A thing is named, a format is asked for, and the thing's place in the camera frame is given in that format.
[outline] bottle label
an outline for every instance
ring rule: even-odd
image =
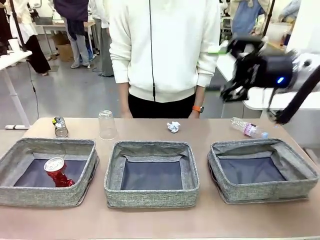
[[[244,135],[247,135],[249,137],[252,136],[252,134],[257,130],[257,126],[252,124],[252,123],[248,123],[246,126],[245,126],[245,129],[244,129]]]

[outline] blue light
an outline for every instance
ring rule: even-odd
[[[276,82],[277,82],[278,84],[280,84],[280,83],[283,82],[283,80],[285,80],[285,78],[284,78],[284,77],[280,77]]]

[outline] smartwatch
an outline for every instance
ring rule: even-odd
[[[197,111],[197,112],[199,112],[199,113],[203,113],[204,112],[204,107],[203,106],[193,106],[192,107],[192,110],[194,110],[194,111]]]

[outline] fabric basket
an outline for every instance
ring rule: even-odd
[[[84,199],[99,157],[92,140],[23,138],[0,158],[0,205],[75,207]],[[75,184],[56,187],[44,170],[53,157],[66,163]]]
[[[212,177],[226,203],[301,200],[318,173],[279,139],[217,142],[207,156]]]
[[[187,208],[196,204],[199,176],[184,142],[119,141],[104,179],[112,208]]]

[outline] crushed can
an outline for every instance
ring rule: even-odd
[[[54,133],[58,138],[66,138],[69,134],[69,131],[66,127],[66,122],[62,116],[56,116],[52,123],[55,127]]]
[[[46,174],[54,181],[56,188],[71,187],[75,184],[72,179],[68,179],[65,175],[66,168],[66,162],[61,157],[53,157],[43,166]]]

